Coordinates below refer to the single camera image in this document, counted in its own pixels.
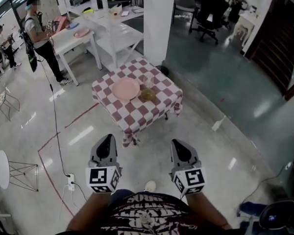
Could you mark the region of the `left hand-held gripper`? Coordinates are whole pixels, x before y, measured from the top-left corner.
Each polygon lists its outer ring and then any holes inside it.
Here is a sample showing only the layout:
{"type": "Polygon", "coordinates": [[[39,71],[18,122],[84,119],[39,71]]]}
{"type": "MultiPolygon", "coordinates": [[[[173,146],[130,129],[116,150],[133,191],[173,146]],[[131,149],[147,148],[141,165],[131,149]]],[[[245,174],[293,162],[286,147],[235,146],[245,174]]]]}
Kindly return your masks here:
{"type": "Polygon", "coordinates": [[[115,192],[123,169],[116,157],[116,141],[112,134],[102,137],[92,147],[85,176],[87,186],[95,193],[115,192]]]}

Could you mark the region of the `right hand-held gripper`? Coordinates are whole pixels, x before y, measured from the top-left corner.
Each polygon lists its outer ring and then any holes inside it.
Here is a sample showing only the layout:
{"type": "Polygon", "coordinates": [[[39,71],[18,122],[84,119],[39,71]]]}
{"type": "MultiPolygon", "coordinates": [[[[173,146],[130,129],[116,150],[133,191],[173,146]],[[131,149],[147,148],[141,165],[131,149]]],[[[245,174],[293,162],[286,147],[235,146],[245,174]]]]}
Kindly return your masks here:
{"type": "Polygon", "coordinates": [[[181,196],[199,193],[206,184],[206,173],[197,151],[185,141],[171,141],[171,163],[169,174],[181,196]]]}

